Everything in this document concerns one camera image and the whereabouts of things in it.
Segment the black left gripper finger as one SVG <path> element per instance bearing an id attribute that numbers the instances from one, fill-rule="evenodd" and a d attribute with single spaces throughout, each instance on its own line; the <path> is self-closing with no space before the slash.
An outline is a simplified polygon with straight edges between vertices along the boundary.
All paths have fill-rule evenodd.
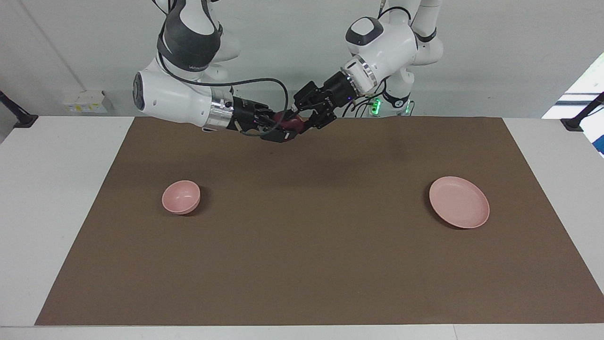
<path id="1" fill-rule="evenodd" d="M 293 111 L 303 112 L 323 108 L 323 92 L 310 81 L 294 95 Z"/>
<path id="2" fill-rule="evenodd" d="M 322 129 L 336 119 L 332 106 L 317 106 L 311 110 L 310 117 L 304 122 L 304 131 L 311 128 Z"/>

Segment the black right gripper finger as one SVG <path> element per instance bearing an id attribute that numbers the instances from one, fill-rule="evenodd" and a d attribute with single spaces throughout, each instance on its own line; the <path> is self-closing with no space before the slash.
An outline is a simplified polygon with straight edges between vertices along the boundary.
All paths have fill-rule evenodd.
<path id="1" fill-rule="evenodd" d="M 274 111 L 268 106 L 255 107 L 255 121 L 259 125 L 275 125 L 283 117 L 284 112 Z"/>
<path id="2" fill-rule="evenodd" d="M 261 140 L 282 144 L 293 140 L 298 135 L 298 132 L 292 129 L 285 129 L 278 126 L 259 126 Z"/>

